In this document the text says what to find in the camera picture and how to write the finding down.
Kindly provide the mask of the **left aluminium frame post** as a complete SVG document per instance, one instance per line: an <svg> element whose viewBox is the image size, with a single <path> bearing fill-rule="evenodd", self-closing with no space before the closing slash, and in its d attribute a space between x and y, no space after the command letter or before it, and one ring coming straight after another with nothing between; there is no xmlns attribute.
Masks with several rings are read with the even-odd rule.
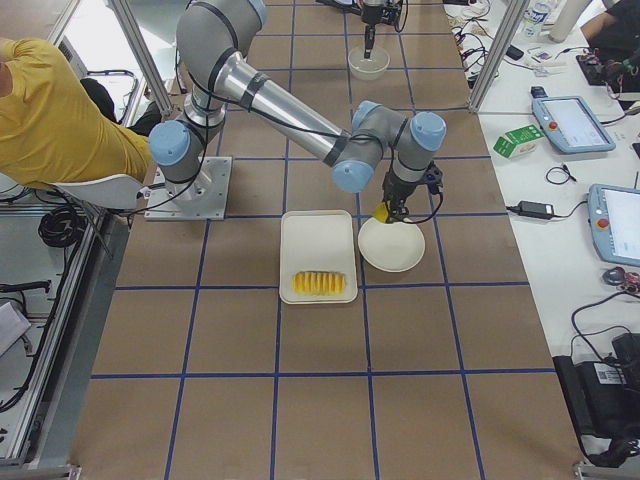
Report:
<svg viewBox="0 0 640 480"><path fill-rule="evenodd" d="M173 111L173 105L129 3L126 0L108 0L107 4L114 12L161 115L169 116Z"/></svg>

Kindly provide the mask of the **blue teach pendant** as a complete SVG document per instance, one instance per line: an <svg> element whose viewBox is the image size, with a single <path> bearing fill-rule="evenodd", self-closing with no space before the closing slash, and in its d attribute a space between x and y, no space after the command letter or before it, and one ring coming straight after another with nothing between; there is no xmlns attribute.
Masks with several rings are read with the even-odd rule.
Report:
<svg viewBox="0 0 640 480"><path fill-rule="evenodd" d="M606 262L639 266L639 190L590 186L589 225L595 250Z"/></svg>
<svg viewBox="0 0 640 480"><path fill-rule="evenodd" d="M580 96L534 98L531 108L546 137L564 154L608 152L616 147Z"/></svg>

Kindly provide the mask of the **black smartphone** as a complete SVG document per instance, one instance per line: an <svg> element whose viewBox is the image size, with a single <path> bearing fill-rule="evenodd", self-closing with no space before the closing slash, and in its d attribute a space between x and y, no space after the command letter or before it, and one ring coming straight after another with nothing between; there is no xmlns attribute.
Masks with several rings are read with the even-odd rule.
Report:
<svg viewBox="0 0 640 480"><path fill-rule="evenodd" d="M507 50L505 55L512 60L520 60L523 56L524 56L524 52L522 50L520 50L519 48L515 47L514 45L510 45Z"/></svg>

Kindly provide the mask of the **yellow lemon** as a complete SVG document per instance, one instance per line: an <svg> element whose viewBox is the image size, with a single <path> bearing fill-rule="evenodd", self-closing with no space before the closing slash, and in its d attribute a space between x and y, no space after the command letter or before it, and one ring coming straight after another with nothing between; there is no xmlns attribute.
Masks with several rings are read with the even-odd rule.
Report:
<svg viewBox="0 0 640 480"><path fill-rule="evenodd" d="M387 224L390 219L390 212L386 202L381 202L376 206L372 213L372 217L380 223Z"/></svg>

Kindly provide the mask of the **black power adapter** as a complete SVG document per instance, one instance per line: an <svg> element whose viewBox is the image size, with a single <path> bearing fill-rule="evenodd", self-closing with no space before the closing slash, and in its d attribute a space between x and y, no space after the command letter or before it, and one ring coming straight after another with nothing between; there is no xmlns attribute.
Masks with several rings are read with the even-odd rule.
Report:
<svg viewBox="0 0 640 480"><path fill-rule="evenodd" d="M550 220L555 216L553 206L546 203L520 201L518 209L520 216L529 218Z"/></svg>

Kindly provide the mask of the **upper blue teach pendant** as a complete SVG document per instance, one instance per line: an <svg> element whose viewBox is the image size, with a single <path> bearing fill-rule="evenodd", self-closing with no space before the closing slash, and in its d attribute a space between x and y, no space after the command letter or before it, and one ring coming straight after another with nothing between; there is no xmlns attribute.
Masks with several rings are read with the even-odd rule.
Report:
<svg viewBox="0 0 640 480"><path fill-rule="evenodd" d="M608 152L616 147L580 96L534 98L531 108L546 137L564 154Z"/></svg>

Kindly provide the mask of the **lower blue teach pendant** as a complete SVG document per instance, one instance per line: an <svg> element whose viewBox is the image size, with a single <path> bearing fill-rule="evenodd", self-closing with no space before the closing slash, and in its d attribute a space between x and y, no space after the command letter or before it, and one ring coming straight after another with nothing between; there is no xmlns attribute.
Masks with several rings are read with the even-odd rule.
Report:
<svg viewBox="0 0 640 480"><path fill-rule="evenodd" d="M589 225L595 250L606 262L639 266L639 190L590 186Z"/></svg>

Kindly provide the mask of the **green white carton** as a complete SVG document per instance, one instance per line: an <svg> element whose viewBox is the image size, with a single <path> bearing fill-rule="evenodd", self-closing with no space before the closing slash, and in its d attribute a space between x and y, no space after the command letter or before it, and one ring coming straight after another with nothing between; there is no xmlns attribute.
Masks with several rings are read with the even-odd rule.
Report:
<svg viewBox="0 0 640 480"><path fill-rule="evenodd" d="M499 136L493 145L493 151L503 158L512 159L534 151L543 138L543 132L530 124Z"/></svg>

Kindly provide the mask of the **white chair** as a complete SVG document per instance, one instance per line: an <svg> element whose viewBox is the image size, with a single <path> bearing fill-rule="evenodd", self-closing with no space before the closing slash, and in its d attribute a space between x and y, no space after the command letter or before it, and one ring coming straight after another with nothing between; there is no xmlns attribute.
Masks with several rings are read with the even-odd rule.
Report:
<svg viewBox="0 0 640 480"><path fill-rule="evenodd" d="M143 188L141 182L126 174L86 182L57 182L54 186L78 200L114 210L134 209Z"/></svg>

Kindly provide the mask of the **sliced yellow fruit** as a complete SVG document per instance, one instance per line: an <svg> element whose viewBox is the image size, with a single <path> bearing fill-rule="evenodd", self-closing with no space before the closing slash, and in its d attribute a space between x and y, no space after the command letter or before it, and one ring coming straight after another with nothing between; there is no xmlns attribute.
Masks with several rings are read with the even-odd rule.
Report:
<svg viewBox="0 0 640 480"><path fill-rule="evenodd" d="M292 288L300 295L340 295L346 288L346 276L333 271L300 271L293 276Z"/></svg>

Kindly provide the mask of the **aluminium frame post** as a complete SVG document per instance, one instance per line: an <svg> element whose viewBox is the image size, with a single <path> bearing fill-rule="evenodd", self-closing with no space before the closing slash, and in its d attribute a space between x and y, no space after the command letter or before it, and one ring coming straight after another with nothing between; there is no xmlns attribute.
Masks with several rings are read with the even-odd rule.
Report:
<svg viewBox="0 0 640 480"><path fill-rule="evenodd" d="M169 116L173 111L173 105L129 3L126 0L108 0L107 4L114 12L161 115Z"/></svg>
<svg viewBox="0 0 640 480"><path fill-rule="evenodd" d="M506 9L500 16L500 22L489 48L485 64L471 91L468 105L471 112L478 113L480 111L483 100L493 83L508 47L511 45L527 6L528 1L525 0L506 2Z"/></svg>

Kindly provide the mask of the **white bowl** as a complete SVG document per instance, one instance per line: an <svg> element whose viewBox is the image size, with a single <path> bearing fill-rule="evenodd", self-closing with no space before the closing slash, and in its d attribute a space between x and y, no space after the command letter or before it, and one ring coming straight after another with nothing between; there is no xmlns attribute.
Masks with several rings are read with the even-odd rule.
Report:
<svg viewBox="0 0 640 480"><path fill-rule="evenodd" d="M379 79L388 69L390 56L386 50L374 47L370 57L365 57L364 48L356 46L348 53L350 73L359 80L373 81Z"/></svg>

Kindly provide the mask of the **clear water bottle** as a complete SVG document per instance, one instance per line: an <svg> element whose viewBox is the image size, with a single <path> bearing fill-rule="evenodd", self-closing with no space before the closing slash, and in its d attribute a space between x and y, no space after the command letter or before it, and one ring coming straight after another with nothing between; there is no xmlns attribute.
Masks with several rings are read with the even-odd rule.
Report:
<svg viewBox="0 0 640 480"><path fill-rule="evenodd" d="M542 32L544 23L551 12L546 0L531 1L525 11L521 36L526 41L536 40Z"/></svg>

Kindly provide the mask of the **white round plate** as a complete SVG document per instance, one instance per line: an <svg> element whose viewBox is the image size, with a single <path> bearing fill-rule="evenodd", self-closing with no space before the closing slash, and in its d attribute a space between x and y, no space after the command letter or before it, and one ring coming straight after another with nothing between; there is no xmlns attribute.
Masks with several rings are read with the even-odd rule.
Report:
<svg viewBox="0 0 640 480"><path fill-rule="evenodd" d="M364 259L384 272L408 271L425 253L425 239L420 228L401 222L385 224L370 218L360 228L357 241Z"/></svg>

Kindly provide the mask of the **person in dark clothes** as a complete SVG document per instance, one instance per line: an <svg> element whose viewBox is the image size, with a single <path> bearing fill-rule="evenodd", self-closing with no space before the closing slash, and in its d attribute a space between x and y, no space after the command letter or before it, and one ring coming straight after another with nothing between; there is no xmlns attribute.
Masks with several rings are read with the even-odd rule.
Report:
<svg viewBox="0 0 640 480"><path fill-rule="evenodd" d="M639 48L639 1L618 1L587 21L581 31L613 90L639 92L639 68L631 72L621 67Z"/></svg>

